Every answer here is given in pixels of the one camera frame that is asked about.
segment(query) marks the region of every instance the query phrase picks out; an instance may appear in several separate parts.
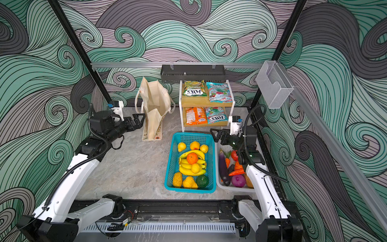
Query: clear plastic holder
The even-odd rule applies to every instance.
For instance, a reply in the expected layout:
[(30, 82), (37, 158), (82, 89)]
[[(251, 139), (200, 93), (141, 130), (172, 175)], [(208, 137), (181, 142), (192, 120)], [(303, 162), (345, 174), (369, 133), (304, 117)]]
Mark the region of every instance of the clear plastic holder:
[(281, 108), (286, 98), (293, 91), (290, 76), (283, 64), (275, 60), (264, 62), (255, 81), (267, 103), (268, 108)]

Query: red wire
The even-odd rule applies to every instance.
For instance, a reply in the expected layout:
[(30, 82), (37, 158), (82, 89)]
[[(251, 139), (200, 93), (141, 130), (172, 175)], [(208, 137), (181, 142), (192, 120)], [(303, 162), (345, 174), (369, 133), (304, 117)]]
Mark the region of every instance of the red wire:
[(133, 219), (134, 215), (133, 215), (132, 211), (126, 210), (125, 213), (126, 213), (126, 212), (130, 212), (130, 213), (132, 214), (132, 219)]

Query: swirl pattern wall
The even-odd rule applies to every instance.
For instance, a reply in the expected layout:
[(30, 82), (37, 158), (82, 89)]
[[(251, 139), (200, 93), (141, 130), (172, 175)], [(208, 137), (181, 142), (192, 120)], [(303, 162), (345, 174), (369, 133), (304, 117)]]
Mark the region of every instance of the swirl pattern wall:
[[(307, 5), (280, 62), (387, 202), (386, 17), (387, 1)], [(260, 126), (311, 241), (387, 241), (292, 95)]]
[[(60, 3), (92, 62), (263, 62), (273, 56), (296, 0)], [(99, 71), (108, 73), (106, 88), (127, 106), (134, 106), (143, 76), (160, 79), (160, 69)], [(256, 74), (252, 69), (227, 70), (238, 106), (250, 105), (258, 88)], [(177, 102), (178, 85), (165, 86)]]
[[(1, 1), (0, 241), (42, 203), (89, 135), (91, 100), (102, 107), (47, 0)], [(16, 232), (6, 241), (24, 239)]]

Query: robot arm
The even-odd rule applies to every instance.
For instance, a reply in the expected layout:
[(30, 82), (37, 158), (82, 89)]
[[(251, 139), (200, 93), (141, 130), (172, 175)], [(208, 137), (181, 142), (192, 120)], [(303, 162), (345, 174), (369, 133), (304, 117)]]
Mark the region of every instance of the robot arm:
[(300, 220), (293, 218), (282, 204), (265, 161), (257, 151), (257, 130), (252, 126), (247, 126), (246, 130), (242, 131), (242, 119), (239, 116), (230, 116), (229, 123), (231, 124), (230, 129), (211, 129), (210, 132), (215, 142), (220, 140), (221, 145), (230, 145), (237, 151), (239, 163), (250, 178), (260, 205), (259, 210), (253, 201), (240, 200), (239, 213), (245, 217), (255, 231), (257, 241), (301, 242), (302, 224)]
[[(97, 112), (89, 120), (91, 129), (98, 134), (97, 136), (107, 139), (110, 143), (125, 132), (141, 128), (144, 123), (145, 114), (143, 113), (133, 114), (134, 119), (123, 117), (123, 104), (120, 102), (113, 101), (110, 104), (111, 110)], [(62, 177), (63, 181), (59, 183), (52, 197), (47, 197), (35, 209), (33, 215), (23, 215), (20, 218), (16, 226), (29, 241), (73, 241), (79, 232), (98, 219), (108, 215), (117, 218), (123, 213), (122, 197), (111, 194), (103, 196), (98, 202), (86, 208), (69, 213), (86, 179), (103, 159), (104, 154), (101, 152), (106, 144), (97, 136), (91, 135), (81, 142), (64, 178)], [(71, 174), (67, 174), (68, 171), (90, 158), (91, 161), (80, 165)], [(50, 203), (46, 206), (47, 199), (50, 199)]]

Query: gray marble surface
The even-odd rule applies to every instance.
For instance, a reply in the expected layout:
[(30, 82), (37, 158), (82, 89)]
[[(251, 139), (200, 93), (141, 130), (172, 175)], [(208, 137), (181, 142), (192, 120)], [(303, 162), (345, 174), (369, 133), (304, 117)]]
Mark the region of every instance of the gray marble surface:
[[(124, 108), (124, 116), (135, 113), (134, 108)], [(246, 108), (234, 108), (233, 115), (247, 116)], [(164, 179), (168, 164), (172, 136), (181, 132), (180, 114), (176, 109), (163, 120), (163, 139), (141, 141), (142, 129), (125, 134), (121, 149), (110, 149), (102, 162), (91, 173), (76, 199), (99, 199), (105, 194), (122, 196), (124, 199), (232, 199), (234, 195), (255, 194), (232, 192), (217, 187), (211, 194), (194, 194), (168, 191)], [(186, 132), (209, 133), (209, 127), (189, 127)], [(120, 145), (121, 139), (113, 142)]]

